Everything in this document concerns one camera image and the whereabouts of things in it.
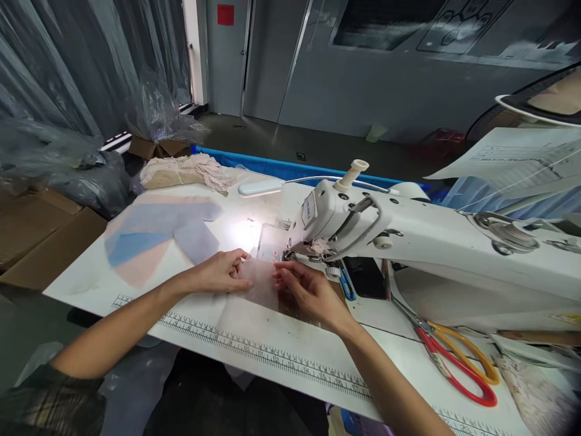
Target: floor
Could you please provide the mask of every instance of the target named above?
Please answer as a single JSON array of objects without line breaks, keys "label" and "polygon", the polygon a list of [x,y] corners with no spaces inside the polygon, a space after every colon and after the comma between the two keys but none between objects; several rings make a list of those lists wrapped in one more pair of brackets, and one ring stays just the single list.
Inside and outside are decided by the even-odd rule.
[{"label": "floor", "polygon": [[[211,132],[204,147],[314,167],[348,170],[354,159],[369,162],[366,174],[409,182],[426,182],[442,167],[417,157],[413,145],[367,142],[365,138],[277,125],[252,117],[205,113],[198,117]],[[306,161],[297,159],[304,153]]]},{"label": "floor", "polygon": [[67,322],[71,309],[34,291],[0,299],[0,392],[14,386],[28,359],[44,343],[67,345],[85,329]]}]

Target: forearm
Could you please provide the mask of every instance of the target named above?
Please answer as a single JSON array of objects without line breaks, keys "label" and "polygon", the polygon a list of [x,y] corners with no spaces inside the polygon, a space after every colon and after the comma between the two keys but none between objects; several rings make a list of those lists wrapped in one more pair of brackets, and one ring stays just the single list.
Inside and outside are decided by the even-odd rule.
[{"label": "forearm", "polygon": [[359,323],[340,329],[381,417],[398,436],[453,435],[387,354]]},{"label": "forearm", "polygon": [[103,377],[184,296],[163,283],[97,322],[51,365],[71,377]]}]

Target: yellow scissors handle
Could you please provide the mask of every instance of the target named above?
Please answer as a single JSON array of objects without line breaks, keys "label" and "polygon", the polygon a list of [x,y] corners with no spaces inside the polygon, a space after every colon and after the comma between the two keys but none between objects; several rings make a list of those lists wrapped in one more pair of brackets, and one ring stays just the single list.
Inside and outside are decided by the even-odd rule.
[{"label": "yellow scissors handle", "polygon": [[[452,352],[454,354],[456,354],[457,358],[460,359],[472,371],[477,373],[477,375],[480,376],[480,378],[482,378],[485,382],[487,382],[489,385],[498,385],[501,382],[501,379],[498,375],[498,372],[494,368],[494,365],[492,364],[492,362],[471,341],[466,339],[460,333],[458,333],[452,329],[449,329],[447,327],[441,326],[439,324],[434,324],[433,322],[430,322],[430,321],[428,321],[428,324],[430,326],[434,327],[434,332],[433,332],[434,335],[438,339],[440,339],[442,342],[444,342],[447,346],[449,346],[450,349],[452,350]],[[468,348],[474,354],[474,356],[480,361],[480,363],[482,364],[482,367],[484,368],[484,372],[486,374],[483,374],[482,371],[480,369],[478,369],[470,361],[470,359],[467,358],[464,355],[464,353],[456,346],[456,344],[454,344],[454,342],[451,341],[446,335],[452,336],[452,337],[458,339],[460,342],[462,342],[466,346],[466,348]]]}]

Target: blue scissors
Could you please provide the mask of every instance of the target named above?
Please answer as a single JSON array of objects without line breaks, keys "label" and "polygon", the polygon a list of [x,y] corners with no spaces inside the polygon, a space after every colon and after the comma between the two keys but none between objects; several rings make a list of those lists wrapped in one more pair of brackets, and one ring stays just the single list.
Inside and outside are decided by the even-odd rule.
[{"label": "blue scissors", "polygon": [[347,301],[355,301],[357,299],[357,296],[353,292],[351,285],[349,284],[349,282],[346,279],[345,270],[343,269],[343,267],[340,267],[339,269],[341,270],[341,275],[339,276],[339,282],[340,282],[341,287],[343,289],[343,293],[345,294],[345,298],[347,299]]}]

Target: cardboard box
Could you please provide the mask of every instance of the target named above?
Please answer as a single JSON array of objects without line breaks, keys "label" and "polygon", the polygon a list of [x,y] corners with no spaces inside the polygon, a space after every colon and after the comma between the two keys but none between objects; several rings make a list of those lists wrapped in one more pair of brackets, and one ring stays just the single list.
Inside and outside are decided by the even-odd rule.
[{"label": "cardboard box", "polygon": [[16,199],[0,211],[0,283],[44,290],[106,227],[92,209],[55,191]]},{"label": "cardboard box", "polygon": [[179,157],[189,154],[189,144],[184,141],[163,140],[155,144],[150,140],[133,135],[129,152],[144,159],[152,157]]}]

